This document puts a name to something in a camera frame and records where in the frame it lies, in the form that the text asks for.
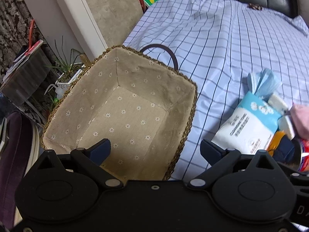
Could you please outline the navy and orange cloth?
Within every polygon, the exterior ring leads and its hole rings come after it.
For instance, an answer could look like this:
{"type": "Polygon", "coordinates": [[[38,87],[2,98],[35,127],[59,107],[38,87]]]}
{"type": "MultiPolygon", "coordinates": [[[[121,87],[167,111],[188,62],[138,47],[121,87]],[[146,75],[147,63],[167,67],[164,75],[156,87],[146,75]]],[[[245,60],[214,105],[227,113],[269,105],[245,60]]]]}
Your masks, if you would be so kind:
{"type": "Polygon", "coordinates": [[[301,160],[300,145],[297,140],[290,138],[283,132],[277,131],[267,148],[275,161],[287,165],[299,165],[301,160]]]}

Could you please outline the cleansing towel pack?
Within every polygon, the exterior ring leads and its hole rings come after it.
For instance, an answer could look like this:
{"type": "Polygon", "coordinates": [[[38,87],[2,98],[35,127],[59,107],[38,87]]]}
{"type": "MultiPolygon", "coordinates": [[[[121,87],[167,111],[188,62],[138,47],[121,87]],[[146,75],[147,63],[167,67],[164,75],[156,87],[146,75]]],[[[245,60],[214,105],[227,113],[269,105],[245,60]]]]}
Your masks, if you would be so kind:
{"type": "Polygon", "coordinates": [[[212,142],[222,149],[234,148],[242,154],[267,150],[281,117],[268,103],[248,92],[212,142]]]}

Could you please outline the pink fabric pouch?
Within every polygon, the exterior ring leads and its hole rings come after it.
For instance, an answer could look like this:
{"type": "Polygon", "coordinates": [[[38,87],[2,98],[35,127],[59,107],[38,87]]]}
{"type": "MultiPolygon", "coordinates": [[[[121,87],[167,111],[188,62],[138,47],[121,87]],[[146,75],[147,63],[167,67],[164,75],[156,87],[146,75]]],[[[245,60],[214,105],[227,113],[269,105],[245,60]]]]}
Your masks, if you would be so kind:
{"type": "Polygon", "coordinates": [[[309,109],[306,105],[293,104],[290,114],[297,130],[298,135],[305,139],[309,139],[309,109]]]}

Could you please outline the small white tissue pack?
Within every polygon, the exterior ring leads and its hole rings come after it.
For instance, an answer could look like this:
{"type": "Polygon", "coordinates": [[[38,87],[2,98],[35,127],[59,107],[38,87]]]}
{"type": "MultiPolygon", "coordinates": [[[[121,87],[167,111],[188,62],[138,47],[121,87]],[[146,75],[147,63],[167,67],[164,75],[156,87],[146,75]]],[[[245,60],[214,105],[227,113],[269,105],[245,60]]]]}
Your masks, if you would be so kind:
{"type": "Polygon", "coordinates": [[[268,104],[281,115],[285,115],[289,111],[288,104],[274,93],[269,97],[268,104]]]}

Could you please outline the woven fabric-lined basket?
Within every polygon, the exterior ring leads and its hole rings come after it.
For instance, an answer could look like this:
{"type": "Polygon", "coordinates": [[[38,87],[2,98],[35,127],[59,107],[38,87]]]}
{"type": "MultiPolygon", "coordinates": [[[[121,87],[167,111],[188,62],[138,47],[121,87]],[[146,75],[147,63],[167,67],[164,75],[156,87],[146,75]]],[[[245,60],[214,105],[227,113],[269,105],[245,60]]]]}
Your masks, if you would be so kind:
{"type": "Polygon", "coordinates": [[[50,114],[43,147],[57,154],[102,139],[99,166],[122,181],[167,180],[192,127],[197,85],[139,51],[108,49],[82,72],[50,114]]]}

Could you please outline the potted plant white pot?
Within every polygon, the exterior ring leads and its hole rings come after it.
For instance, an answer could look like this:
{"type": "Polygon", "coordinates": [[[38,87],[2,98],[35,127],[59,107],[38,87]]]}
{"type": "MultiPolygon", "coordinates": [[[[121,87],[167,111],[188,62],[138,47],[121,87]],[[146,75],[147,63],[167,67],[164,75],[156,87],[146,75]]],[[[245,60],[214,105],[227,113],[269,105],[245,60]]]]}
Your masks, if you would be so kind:
{"type": "Polygon", "coordinates": [[[71,48],[69,56],[66,57],[63,50],[63,43],[64,37],[61,38],[61,46],[58,48],[57,41],[54,40],[57,60],[55,65],[47,66],[47,68],[52,69],[59,77],[54,84],[48,86],[46,93],[50,91],[50,87],[53,87],[57,94],[63,94],[70,87],[75,78],[77,78],[79,72],[82,72],[85,68],[85,64],[81,59],[84,53],[71,48]]]}

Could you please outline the red biscuit tin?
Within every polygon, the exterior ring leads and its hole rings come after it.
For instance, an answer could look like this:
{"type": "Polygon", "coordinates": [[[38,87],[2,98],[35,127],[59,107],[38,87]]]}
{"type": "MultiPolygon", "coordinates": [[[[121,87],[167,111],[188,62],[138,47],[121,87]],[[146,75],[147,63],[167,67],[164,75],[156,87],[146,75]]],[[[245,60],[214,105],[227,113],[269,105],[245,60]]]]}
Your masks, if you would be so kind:
{"type": "Polygon", "coordinates": [[[300,149],[301,149],[301,162],[299,171],[301,172],[308,172],[308,165],[309,165],[309,146],[308,140],[299,139],[300,149]]]}

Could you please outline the blue face mask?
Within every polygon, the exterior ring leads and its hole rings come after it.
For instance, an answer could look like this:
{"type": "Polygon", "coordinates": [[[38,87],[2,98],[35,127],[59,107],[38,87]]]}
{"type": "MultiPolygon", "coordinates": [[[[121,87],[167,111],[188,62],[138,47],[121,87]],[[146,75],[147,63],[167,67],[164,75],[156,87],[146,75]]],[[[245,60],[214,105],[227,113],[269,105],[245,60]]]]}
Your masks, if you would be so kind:
{"type": "Polygon", "coordinates": [[[252,94],[266,100],[282,85],[282,82],[272,70],[265,68],[261,72],[249,73],[247,85],[252,94]]]}

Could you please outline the blue checked bed sheet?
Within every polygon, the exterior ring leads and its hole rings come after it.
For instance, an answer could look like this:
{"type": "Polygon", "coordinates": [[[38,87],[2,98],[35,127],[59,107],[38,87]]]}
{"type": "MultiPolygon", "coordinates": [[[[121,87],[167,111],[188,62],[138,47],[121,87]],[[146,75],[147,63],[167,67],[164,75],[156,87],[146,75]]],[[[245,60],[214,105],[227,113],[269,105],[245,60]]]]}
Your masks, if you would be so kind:
{"type": "Polygon", "coordinates": [[[235,0],[159,0],[136,24],[124,45],[136,50],[162,44],[179,70],[197,84],[191,132],[172,179],[188,181],[209,164],[199,151],[247,93],[247,75],[265,68],[282,82],[288,104],[308,104],[308,27],[302,17],[253,10],[235,0]]]}

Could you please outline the stack of magazines on shelf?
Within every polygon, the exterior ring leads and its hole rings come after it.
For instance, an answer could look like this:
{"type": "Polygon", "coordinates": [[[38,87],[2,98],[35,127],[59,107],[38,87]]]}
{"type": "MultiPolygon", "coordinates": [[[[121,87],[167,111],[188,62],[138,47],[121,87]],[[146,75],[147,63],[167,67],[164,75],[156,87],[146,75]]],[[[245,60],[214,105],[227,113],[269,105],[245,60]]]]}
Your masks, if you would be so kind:
{"type": "Polygon", "coordinates": [[[37,41],[14,62],[3,77],[1,93],[15,106],[20,106],[30,98],[50,71],[51,63],[37,41]]]}

